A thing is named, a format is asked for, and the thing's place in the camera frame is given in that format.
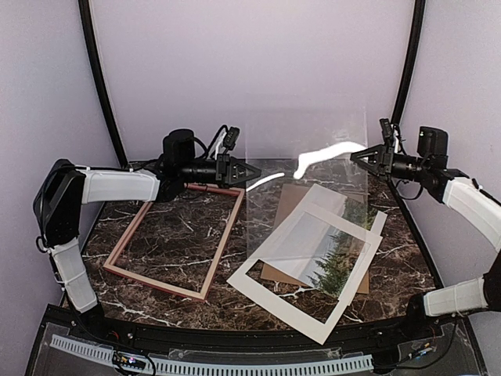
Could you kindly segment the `white mat board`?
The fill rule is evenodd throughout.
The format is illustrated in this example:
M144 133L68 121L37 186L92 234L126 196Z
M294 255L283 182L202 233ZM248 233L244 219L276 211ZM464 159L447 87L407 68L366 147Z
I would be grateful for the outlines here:
M308 204L304 206L303 209L297 213L298 217L302 215L312 215L325 224L333 226L353 237L365 241L366 243L364 251L360 254L359 259L355 264L355 269L350 274L348 281L338 298L338 302L326 322L322 323L309 316L305 312L291 305L289 302L275 295L266 287L251 279L247 275L247 271L256 263L255 257L246 260L227 280L227 283L233 286L241 294L247 296L258 306L267 310L272 315L279 318L306 337L322 345L326 342L342 314L355 297L362 278L368 270L370 263L379 248L380 242L382 241L380 233L384 228L387 215L379 211L374 219L373 227L370 231L367 231L346 219L342 219L340 216L335 215L332 212L328 212L315 204Z

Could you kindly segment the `landscape photo print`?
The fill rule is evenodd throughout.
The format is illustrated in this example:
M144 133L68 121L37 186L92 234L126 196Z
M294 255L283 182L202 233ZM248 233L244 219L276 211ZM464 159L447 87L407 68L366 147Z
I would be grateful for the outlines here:
M374 226L378 210L358 194L349 193L344 202L341 217L374 233L381 233L381 226ZM301 287L313 287L336 298L340 295L356 260L362 251L360 240L330 229L311 256L301 257L303 263L295 271L282 271L273 264L265 263L261 278Z

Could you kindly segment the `pink wooden picture frame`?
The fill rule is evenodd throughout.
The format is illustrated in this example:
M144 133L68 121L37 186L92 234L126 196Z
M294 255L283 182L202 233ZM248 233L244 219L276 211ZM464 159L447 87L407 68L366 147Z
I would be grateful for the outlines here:
M165 282L161 282L159 280L154 280L153 278L150 277L145 277L137 273L133 273L132 271L128 271L126 269L122 269L119 266L116 266L116 262L119 259L120 255L122 252L125 250L125 247L129 243L129 241L132 239L135 231L138 229L139 225L141 222L144 220L144 217L154 204L153 201L146 201L142 207L139 209L138 213L135 215L134 219L129 223L127 229L124 231L122 236L120 237L119 241L115 245L114 249L104 262L103 268L115 275L118 275L120 277L128 278L130 280L133 280L135 282L139 282L141 284L144 284L148 287L152 287L154 289L171 293L174 295L179 295L185 298L193 298L199 301L203 301L206 299L208 296L209 290L211 288L211 285L214 280L214 276L216 274L216 270L218 268L218 264L220 263L222 259L222 254L223 251L225 250L225 246L228 242L229 235L232 231L232 228L236 222L236 217L238 216L238 213L240 211L241 204L243 202L243 198L245 196L246 190L244 188L229 188L229 189L223 189L219 188L214 184L209 184L208 186L201 186L198 184L190 183L187 185L187 188L189 190L197 190L200 192L209 192L209 193L217 193L217 194L223 194L226 196L230 197L235 197L236 201L235 204L233 205L232 211L230 212L228 221L225 226L225 230L222 234L222 237L218 243L218 247L216 249L216 252L214 254L214 258L211 260L210 267L207 271L207 275L204 278L204 282L202 284L202 287L200 291L192 291L187 288L183 287L177 287L172 284L167 284Z

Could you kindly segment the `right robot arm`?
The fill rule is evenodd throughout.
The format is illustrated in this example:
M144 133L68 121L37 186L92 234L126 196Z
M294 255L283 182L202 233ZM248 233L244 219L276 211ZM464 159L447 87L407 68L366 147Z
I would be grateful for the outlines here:
M381 121L384 142L351 154L355 162L380 179L403 179L420 184L438 203L459 213L500 252L500 201L486 192L476 179L448 168L448 133L420 127L416 157L395 151L396 136L386 119ZM431 291L400 321L399 332L408 340L420 337L430 317L475 311L500 311L500 257L483 276Z

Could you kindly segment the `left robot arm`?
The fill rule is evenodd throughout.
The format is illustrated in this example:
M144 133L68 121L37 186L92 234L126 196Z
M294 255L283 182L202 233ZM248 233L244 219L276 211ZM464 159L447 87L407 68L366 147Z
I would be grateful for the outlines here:
M163 151L138 168L79 166L59 159L52 166L33 202L40 234L38 250L49 254L57 283L64 288L72 306L84 313L79 327L94 342L110 336L110 323L98 306L81 257L79 229L81 208L93 202L169 202L191 183L229 190L241 188L261 176L261 169L231 155L240 130L223 125L222 149L214 153L195 136L180 128L163 139Z

